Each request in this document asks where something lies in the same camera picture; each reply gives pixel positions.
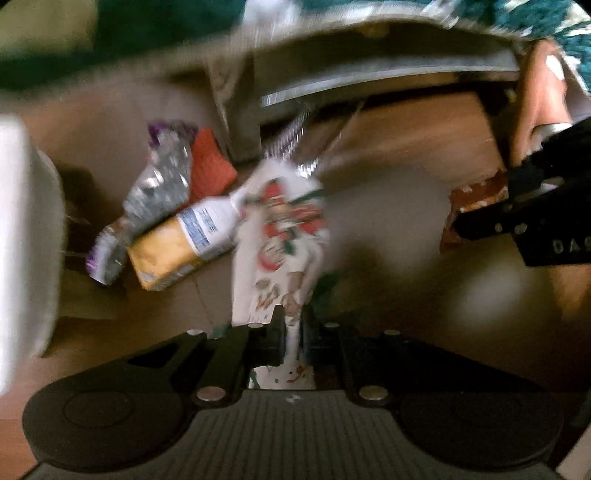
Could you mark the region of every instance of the metal bolt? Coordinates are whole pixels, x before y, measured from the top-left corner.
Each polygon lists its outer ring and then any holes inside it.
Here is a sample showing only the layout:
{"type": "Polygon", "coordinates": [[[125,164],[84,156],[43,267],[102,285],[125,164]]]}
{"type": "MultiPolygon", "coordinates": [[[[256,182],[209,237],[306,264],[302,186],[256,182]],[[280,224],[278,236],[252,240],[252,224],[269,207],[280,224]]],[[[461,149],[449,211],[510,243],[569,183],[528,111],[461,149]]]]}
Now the metal bolt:
{"type": "Polygon", "coordinates": [[[527,225],[525,223],[520,223],[513,229],[516,235],[521,235],[522,233],[525,233],[526,230],[527,225]]]}
{"type": "Polygon", "coordinates": [[[365,385],[359,389],[359,396],[368,401],[380,401],[388,396],[388,390],[379,385],[365,385]]]}
{"type": "Polygon", "coordinates": [[[203,401],[220,401],[226,396],[222,387],[203,387],[197,390],[197,398],[203,401]]]}

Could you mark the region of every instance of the ribbed gray surface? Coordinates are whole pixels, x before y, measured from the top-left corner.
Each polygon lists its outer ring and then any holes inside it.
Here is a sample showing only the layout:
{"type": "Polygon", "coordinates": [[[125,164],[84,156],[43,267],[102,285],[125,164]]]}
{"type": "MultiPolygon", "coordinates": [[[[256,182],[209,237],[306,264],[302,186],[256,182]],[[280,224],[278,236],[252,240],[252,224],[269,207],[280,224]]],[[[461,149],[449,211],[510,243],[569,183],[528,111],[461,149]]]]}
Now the ribbed gray surface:
{"type": "Polygon", "coordinates": [[[231,407],[202,411],[170,450],[143,465],[92,475],[41,465],[26,478],[556,480],[559,476],[544,465],[508,473],[445,465],[410,443],[388,412],[358,407],[341,391],[259,390],[244,392],[231,407]]]}

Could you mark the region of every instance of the red sponge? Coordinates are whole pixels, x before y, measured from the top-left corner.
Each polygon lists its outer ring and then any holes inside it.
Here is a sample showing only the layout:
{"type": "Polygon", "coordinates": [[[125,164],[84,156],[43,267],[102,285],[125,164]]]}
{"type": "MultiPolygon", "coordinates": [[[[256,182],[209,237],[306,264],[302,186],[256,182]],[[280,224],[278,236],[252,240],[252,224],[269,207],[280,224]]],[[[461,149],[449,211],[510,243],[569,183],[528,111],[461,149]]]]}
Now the red sponge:
{"type": "Polygon", "coordinates": [[[201,130],[191,147],[193,168],[189,205],[221,195],[235,180],[236,169],[222,155],[210,128],[201,130]]]}

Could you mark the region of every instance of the silver screw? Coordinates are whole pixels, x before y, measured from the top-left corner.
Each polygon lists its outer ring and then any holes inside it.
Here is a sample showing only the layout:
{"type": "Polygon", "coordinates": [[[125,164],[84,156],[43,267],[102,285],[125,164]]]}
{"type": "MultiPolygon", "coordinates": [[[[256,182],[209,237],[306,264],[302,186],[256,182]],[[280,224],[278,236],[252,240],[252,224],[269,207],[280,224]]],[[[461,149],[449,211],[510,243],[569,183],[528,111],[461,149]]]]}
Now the silver screw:
{"type": "Polygon", "coordinates": [[[379,385],[365,385],[359,389],[359,396],[364,400],[380,401],[388,396],[388,390],[379,385]]]}
{"type": "Polygon", "coordinates": [[[203,387],[197,390],[197,398],[203,401],[220,401],[226,396],[222,387],[203,387]]]}
{"type": "Polygon", "coordinates": [[[521,235],[522,233],[525,233],[526,230],[527,225],[525,223],[520,223],[513,229],[516,235],[521,235]]]}

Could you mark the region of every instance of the screw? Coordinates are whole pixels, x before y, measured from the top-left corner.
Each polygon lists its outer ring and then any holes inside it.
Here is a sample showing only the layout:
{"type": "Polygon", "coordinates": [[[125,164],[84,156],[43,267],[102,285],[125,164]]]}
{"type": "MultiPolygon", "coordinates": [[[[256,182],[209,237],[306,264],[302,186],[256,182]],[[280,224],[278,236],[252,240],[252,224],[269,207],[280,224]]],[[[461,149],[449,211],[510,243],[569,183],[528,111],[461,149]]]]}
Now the screw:
{"type": "Polygon", "coordinates": [[[513,229],[516,235],[521,235],[522,233],[525,233],[526,230],[527,225],[525,223],[520,223],[513,229]]]}
{"type": "Polygon", "coordinates": [[[359,396],[368,401],[380,401],[388,396],[388,390],[379,385],[365,385],[359,389],[359,396]]]}
{"type": "Polygon", "coordinates": [[[226,396],[222,387],[202,387],[197,390],[197,398],[203,401],[220,401],[226,396]]]}

